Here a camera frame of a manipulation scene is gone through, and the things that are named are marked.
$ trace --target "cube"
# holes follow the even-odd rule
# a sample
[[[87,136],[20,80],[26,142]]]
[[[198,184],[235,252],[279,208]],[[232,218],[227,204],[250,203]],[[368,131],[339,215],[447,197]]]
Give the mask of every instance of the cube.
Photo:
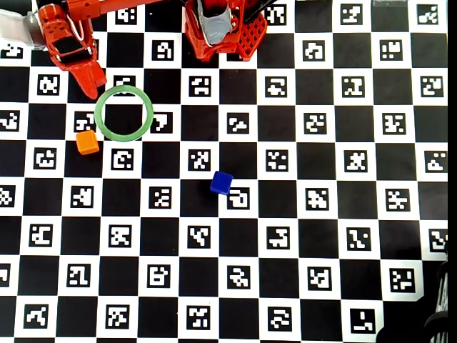
[[[97,137],[93,130],[79,132],[76,134],[76,146],[81,155],[93,154],[100,150]]]
[[[230,192],[231,180],[233,180],[233,175],[224,173],[222,171],[216,171],[216,173],[214,173],[213,181],[211,182],[209,189],[212,192],[227,195]]]

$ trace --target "blue cube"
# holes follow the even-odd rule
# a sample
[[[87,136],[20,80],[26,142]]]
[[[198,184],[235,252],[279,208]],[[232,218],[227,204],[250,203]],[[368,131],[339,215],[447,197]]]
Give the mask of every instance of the blue cube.
[[[230,192],[231,180],[233,180],[233,175],[217,171],[214,173],[209,189],[212,192],[227,195]]]

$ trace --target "green ring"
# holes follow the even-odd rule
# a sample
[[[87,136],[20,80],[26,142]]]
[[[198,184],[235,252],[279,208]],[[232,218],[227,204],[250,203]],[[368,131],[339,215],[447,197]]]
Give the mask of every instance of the green ring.
[[[146,121],[133,134],[116,134],[106,127],[105,123],[103,123],[103,119],[101,118],[101,110],[103,109],[106,100],[108,100],[108,98],[110,96],[113,96],[114,94],[123,92],[139,96],[141,100],[143,100],[144,105],[146,106]],[[141,138],[141,136],[143,136],[149,130],[153,120],[154,108],[152,107],[152,102],[150,98],[142,90],[130,86],[128,84],[124,84],[123,86],[115,86],[111,89],[108,89],[100,96],[99,100],[97,100],[97,103],[95,105],[95,124],[100,129],[100,132],[106,138],[109,138],[112,141],[135,141]]]

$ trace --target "orange cube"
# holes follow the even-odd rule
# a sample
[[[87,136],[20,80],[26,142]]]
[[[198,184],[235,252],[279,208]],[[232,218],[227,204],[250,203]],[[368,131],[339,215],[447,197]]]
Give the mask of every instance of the orange cube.
[[[76,146],[81,155],[93,154],[100,150],[94,130],[76,134]]]

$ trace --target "white square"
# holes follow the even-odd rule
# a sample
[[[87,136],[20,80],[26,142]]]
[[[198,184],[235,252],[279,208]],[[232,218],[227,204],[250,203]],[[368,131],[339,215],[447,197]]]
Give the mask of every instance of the white square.
[[[250,276],[239,267],[248,267]],[[257,257],[219,257],[220,298],[258,298],[258,280]]]
[[[258,105],[294,106],[295,101],[295,69],[257,69]]]
[[[395,269],[413,269],[413,275],[410,271],[405,281],[394,284],[394,289],[401,291],[404,285],[414,285],[415,292],[392,292],[391,273],[396,272]],[[383,292],[383,301],[385,302],[416,302],[423,297],[423,272],[422,261],[400,260],[400,259],[382,259],[381,260],[381,287]]]
[[[219,339],[219,343],[261,343],[259,339]]]
[[[414,143],[416,141],[414,106],[375,105],[373,115],[376,143]]]
[[[90,265],[90,272],[87,270],[87,266],[78,264]],[[99,295],[99,270],[100,256],[60,256],[57,294],[65,297],[97,297]],[[69,273],[77,279],[69,279]]]
[[[219,69],[182,69],[181,105],[219,105]]]
[[[128,329],[107,328],[109,324],[107,319],[108,306],[115,305],[121,309],[125,309],[126,305],[129,307],[129,317],[125,317],[125,311],[122,315],[123,319],[127,319],[129,323]],[[138,334],[138,297],[99,297],[99,304],[97,308],[97,337],[105,338],[136,338]]]
[[[141,140],[181,141],[181,105],[154,104],[153,125]]]
[[[257,142],[257,133],[256,105],[219,105],[219,141]]]
[[[105,141],[103,147],[103,178],[140,179],[142,161],[142,141]]]
[[[299,259],[298,271],[300,299],[341,299],[339,259]]]
[[[30,104],[66,104],[68,92],[67,71],[62,71],[57,66],[30,67]]]
[[[447,230],[448,221],[421,220],[419,225],[421,228],[422,260],[446,261],[446,250],[444,248],[448,241],[447,232],[439,232],[439,230]]]
[[[178,297],[179,257],[140,256],[138,283],[140,297]]]
[[[219,170],[217,141],[182,141],[179,149],[181,179],[212,179],[214,173]]]
[[[27,140],[29,104],[2,102],[0,109],[0,136],[5,140]]]
[[[381,259],[378,220],[338,219],[338,250],[340,259]]]
[[[274,311],[274,308],[288,309],[288,313],[281,313],[283,322],[288,322],[292,331],[270,331],[268,326],[268,308]],[[258,300],[258,320],[260,326],[260,339],[277,339],[287,341],[299,341],[301,339],[301,313],[300,299],[281,299],[281,298],[260,298]]]
[[[182,60],[181,33],[145,32],[144,68],[180,69]]]
[[[387,189],[407,189],[409,190],[409,205],[410,211],[387,211],[386,190]],[[419,195],[418,183],[416,181],[377,181],[376,193],[378,195],[378,218],[380,220],[419,220]],[[389,206],[396,205],[401,208],[404,205],[401,194],[393,194],[392,197],[397,197],[398,202],[389,202]]]
[[[234,179],[229,195],[219,195],[219,218],[258,218],[257,180]]]
[[[257,144],[257,178],[297,180],[296,142],[260,141]]]
[[[23,216],[21,255],[60,255],[62,217]]]
[[[19,337],[30,337],[30,338],[54,338],[56,336],[56,325],[57,325],[57,297],[53,296],[18,296],[16,297],[16,319],[14,321],[14,336]],[[40,329],[24,329],[25,320],[25,306],[26,305],[48,305],[48,308],[41,311],[44,314],[48,312],[47,320],[41,321],[46,328]]]
[[[132,9],[119,9],[118,11],[108,12],[107,31],[108,32],[137,32],[145,31],[146,11],[145,5],[139,5]]]
[[[436,4],[437,9],[430,12],[430,16],[421,17],[419,21],[418,17],[418,5],[425,4],[433,6]],[[409,16],[409,31],[418,33],[436,33],[436,34],[447,34],[448,33],[448,14],[447,14],[447,1],[429,1],[429,0],[410,0],[408,1],[408,16]]]
[[[30,66],[31,49],[20,41],[0,41],[0,66]]]
[[[25,177],[64,177],[65,141],[29,139],[26,144],[25,163]]]
[[[347,85],[349,92],[346,95],[345,91],[345,96],[343,84]],[[373,69],[334,69],[333,93],[336,106],[373,105]]]
[[[448,173],[444,172],[444,166],[439,164],[438,160],[433,159],[426,161],[425,151],[436,151],[433,157],[442,158],[443,154],[448,159],[448,144],[447,143],[416,143],[416,174],[417,181],[425,182],[447,182]]]
[[[106,58],[108,57],[108,32],[95,31],[94,39],[97,40],[97,61],[100,67],[106,68]]]
[[[219,54],[219,68],[220,69],[257,69],[257,50],[253,53],[249,61],[228,61],[227,54],[221,52]]]
[[[95,124],[95,104],[67,104],[65,121],[65,140],[75,141],[76,134],[93,130],[97,141],[103,141],[104,135]]]
[[[278,0],[263,10],[267,34],[292,34],[295,32],[295,1]]]
[[[448,70],[447,68],[413,68],[413,104],[416,106],[447,106],[448,105]],[[425,90],[427,93],[439,91],[443,92],[443,96],[423,96],[421,82],[425,80],[436,80],[436,89],[433,87]]]
[[[333,34],[331,32],[300,33],[295,34],[294,39],[296,69],[333,68]]]
[[[259,218],[257,224],[259,257],[273,259],[299,258],[297,219]],[[268,237],[268,227],[276,227],[275,237]]]
[[[20,258],[19,255],[0,255],[0,264],[9,264],[7,268],[0,267],[0,297],[17,295]]]
[[[137,343],[179,343],[177,338],[137,338]]]
[[[297,215],[299,219],[338,219],[336,180],[298,180]]]
[[[376,145],[369,142],[336,142],[336,179],[376,181]]]
[[[139,256],[140,217],[102,217],[100,256]]]
[[[155,188],[152,190],[154,194],[150,194],[151,187],[158,187],[163,190],[161,197],[162,207],[149,206],[149,200],[155,197]],[[180,194],[181,182],[179,179],[142,179],[141,180],[141,217],[166,217],[179,218],[180,214]],[[166,203],[171,197],[171,207]]]
[[[396,54],[402,53],[402,60]],[[373,69],[410,69],[411,34],[409,32],[372,32],[371,59]]]
[[[21,216],[24,205],[24,178],[2,177],[0,179],[0,197],[2,199],[0,217]]]
[[[180,257],[219,257],[219,219],[179,218]]]
[[[335,106],[297,105],[295,106],[296,141],[334,143]]]
[[[353,5],[343,9],[343,5]],[[333,2],[333,33],[371,32],[371,0],[338,0]]]
[[[209,329],[187,329],[189,310],[209,307]],[[179,297],[178,298],[178,338],[179,339],[218,339],[219,338],[219,298],[218,297]]]
[[[351,309],[374,310],[375,320],[371,324],[374,326],[374,333],[353,333],[351,331]],[[345,342],[376,342],[376,335],[384,327],[384,308],[381,300],[341,300],[341,323],[343,329],[343,341]]]
[[[144,69],[143,68],[106,68],[106,89],[115,86],[129,84],[144,90]],[[106,100],[107,104],[143,104],[139,96],[133,94],[115,94]]]
[[[66,177],[62,191],[62,215],[65,217],[100,217],[102,195],[103,179]]]

